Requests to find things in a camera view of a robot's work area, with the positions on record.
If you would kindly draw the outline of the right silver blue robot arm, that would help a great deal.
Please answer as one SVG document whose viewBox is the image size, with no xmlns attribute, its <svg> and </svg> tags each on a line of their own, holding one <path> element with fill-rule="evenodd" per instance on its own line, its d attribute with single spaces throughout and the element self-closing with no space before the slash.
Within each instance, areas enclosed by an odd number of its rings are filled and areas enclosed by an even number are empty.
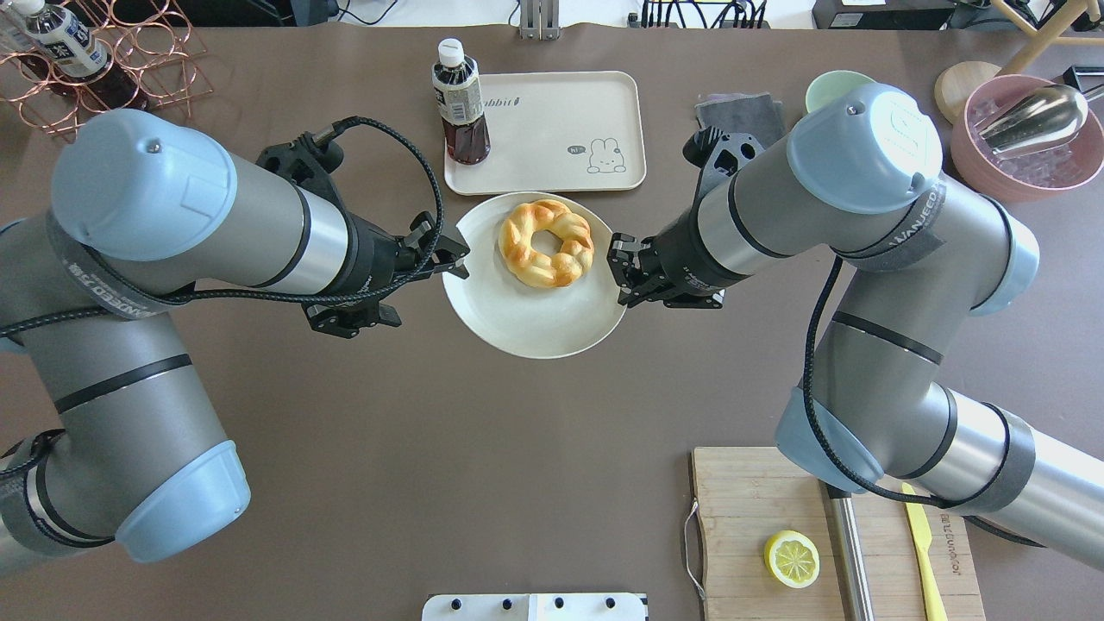
<svg viewBox="0 0 1104 621">
<path fill-rule="evenodd" d="M 1101 568 L 1101 461 L 935 380 L 960 323 L 1032 283 L 1038 244 L 942 172 L 907 93 L 861 85 L 753 158 L 703 129 L 684 157 L 700 169 L 693 204 L 658 235 L 612 236 L 622 305 L 718 308 L 740 280 L 828 245 L 856 271 L 822 338 L 807 334 L 781 452 L 843 492 L 904 480 L 924 504 Z"/>
</svg>

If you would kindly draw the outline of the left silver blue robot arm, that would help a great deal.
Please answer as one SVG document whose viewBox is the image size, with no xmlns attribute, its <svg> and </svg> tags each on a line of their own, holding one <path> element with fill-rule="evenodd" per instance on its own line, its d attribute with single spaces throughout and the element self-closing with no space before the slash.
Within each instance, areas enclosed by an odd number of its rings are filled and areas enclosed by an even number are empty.
<svg viewBox="0 0 1104 621">
<path fill-rule="evenodd" d="M 170 310 L 282 299 L 344 338 L 399 315 L 411 280 L 465 274 L 442 210 L 407 235 L 348 212 L 335 122 L 252 164 L 146 110 L 94 117 L 60 154 L 50 209 L 3 228 L 3 347 L 30 356 L 60 429 L 3 456 L 3 573 L 119 543 L 138 562 L 237 519 L 251 490 Z"/>
</svg>

